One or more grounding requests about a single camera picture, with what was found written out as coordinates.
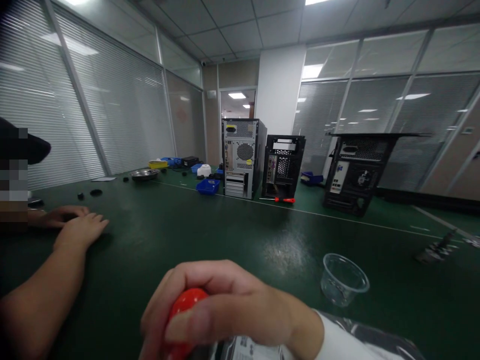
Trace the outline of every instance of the plastic cup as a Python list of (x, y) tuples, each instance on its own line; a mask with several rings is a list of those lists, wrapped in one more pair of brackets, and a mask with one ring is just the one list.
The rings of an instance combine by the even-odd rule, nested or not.
[(355, 295), (370, 288), (367, 275), (346, 257), (328, 253), (323, 257), (325, 270), (321, 277), (321, 291), (339, 307), (348, 306)]

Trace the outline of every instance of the computer tower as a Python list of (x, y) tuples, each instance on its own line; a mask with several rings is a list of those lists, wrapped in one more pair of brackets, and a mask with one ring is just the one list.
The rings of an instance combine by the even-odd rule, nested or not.
[(362, 217), (401, 137), (413, 133), (341, 133), (325, 184), (323, 206)]
[(268, 135), (261, 196), (294, 198), (305, 150), (305, 136)]
[(267, 128), (259, 119), (221, 120), (223, 194), (252, 199), (262, 179)]

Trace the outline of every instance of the green workbench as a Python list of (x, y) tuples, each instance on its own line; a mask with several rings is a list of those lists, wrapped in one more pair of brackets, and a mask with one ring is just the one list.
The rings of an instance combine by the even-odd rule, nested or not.
[[(85, 205), (110, 219), (88, 251), (83, 287), (52, 359), (137, 359), (140, 318), (165, 272), (207, 259), (230, 259), (313, 308), (406, 337), (427, 359), (478, 355), (480, 252), (457, 243), (444, 263), (412, 260), (448, 229), (411, 206), (375, 199), (359, 219), (322, 208), (319, 187), (299, 184), (291, 206), (200, 195), (191, 173), (169, 170), (145, 183), (122, 177), (34, 192), (47, 209)], [(91, 197), (92, 189), (103, 194)], [(56, 234), (31, 230), (4, 238), (1, 295), (38, 269)], [(322, 258), (332, 252), (357, 263), (370, 280), (370, 290), (347, 308), (331, 304), (320, 289)]]

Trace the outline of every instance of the screwdriver handle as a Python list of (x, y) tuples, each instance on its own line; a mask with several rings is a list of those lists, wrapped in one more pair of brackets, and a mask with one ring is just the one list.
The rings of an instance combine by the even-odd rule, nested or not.
[(278, 202), (284, 202), (284, 203), (291, 203), (293, 204), (295, 202), (295, 199), (294, 198), (279, 198), (279, 197), (276, 197), (275, 198), (275, 202), (278, 203)]

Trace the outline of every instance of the white sleeve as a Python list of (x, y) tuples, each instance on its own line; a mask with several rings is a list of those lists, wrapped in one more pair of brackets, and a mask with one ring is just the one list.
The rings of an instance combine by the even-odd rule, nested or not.
[(320, 316), (325, 329), (323, 345), (315, 360), (383, 360), (379, 354), (371, 351), (363, 342), (346, 332), (340, 326)]

